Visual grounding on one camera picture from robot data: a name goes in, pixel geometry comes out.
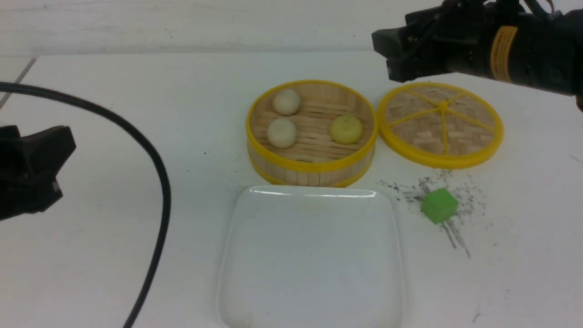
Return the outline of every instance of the green block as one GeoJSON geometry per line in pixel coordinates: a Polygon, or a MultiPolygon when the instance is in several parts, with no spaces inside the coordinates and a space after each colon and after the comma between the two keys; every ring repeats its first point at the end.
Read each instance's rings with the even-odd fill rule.
{"type": "Polygon", "coordinates": [[[458,200],[445,188],[437,189],[425,195],[421,212],[435,224],[449,220],[458,211],[458,200]]]}

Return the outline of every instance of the white tabletop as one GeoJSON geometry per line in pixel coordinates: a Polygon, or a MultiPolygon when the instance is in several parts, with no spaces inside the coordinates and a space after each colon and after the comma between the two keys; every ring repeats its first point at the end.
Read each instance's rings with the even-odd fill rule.
{"type": "MultiPolygon", "coordinates": [[[[377,104],[398,84],[372,52],[41,57],[23,83],[68,92],[133,122],[160,151],[173,187],[166,247],[136,327],[220,327],[214,297],[235,200],[265,182],[245,150],[244,117],[263,91],[296,79],[344,83],[377,104]]],[[[505,124],[497,154],[443,172],[380,139],[353,187],[392,201],[401,233],[405,327],[576,326],[583,322],[583,113],[573,98],[471,76],[431,79],[488,100],[505,124]],[[460,199],[470,257],[420,213],[419,184],[460,199]]],[[[0,322],[120,327],[159,227],[153,165],[116,126],[46,100],[12,96],[0,119],[32,133],[71,126],[77,150],[44,214],[0,222],[0,322]]]]}

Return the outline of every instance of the bamboo steamer basket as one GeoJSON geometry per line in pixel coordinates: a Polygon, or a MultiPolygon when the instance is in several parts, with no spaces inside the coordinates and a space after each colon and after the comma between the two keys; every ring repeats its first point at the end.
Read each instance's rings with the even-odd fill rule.
{"type": "Polygon", "coordinates": [[[383,140],[416,163],[462,169],[490,159],[504,135],[502,121],[482,98],[455,86],[410,83],[378,107],[383,140]]]}
{"type": "Polygon", "coordinates": [[[378,127],[375,111],[361,94],[338,83],[318,80],[279,85],[261,95],[246,121],[247,149],[253,168],[273,184],[346,187],[365,174],[373,159],[378,127]],[[297,128],[297,141],[277,149],[267,141],[267,127],[281,117],[272,107],[282,89],[301,96],[298,112],[287,116],[297,128]],[[335,118],[357,117],[363,125],[360,140],[352,145],[334,142],[329,130],[335,118]]]}

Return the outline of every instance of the white plate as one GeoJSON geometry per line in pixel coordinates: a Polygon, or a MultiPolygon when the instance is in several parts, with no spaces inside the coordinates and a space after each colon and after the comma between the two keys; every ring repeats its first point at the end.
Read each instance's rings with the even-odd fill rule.
{"type": "Polygon", "coordinates": [[[399,328],[403,286],[382,194],[252,187],[235,207],[217,309],[230,328],[399,328]]]}

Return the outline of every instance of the yellow label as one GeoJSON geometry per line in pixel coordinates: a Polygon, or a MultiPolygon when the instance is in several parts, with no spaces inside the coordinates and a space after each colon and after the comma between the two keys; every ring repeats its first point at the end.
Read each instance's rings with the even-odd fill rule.
{"type": "Polygon", "coordinates": [[[508,74],[508,55],[517,31],[515,26],[501,26],[492,43],[490,68],[498,81],[512,82],[508,74]]]}

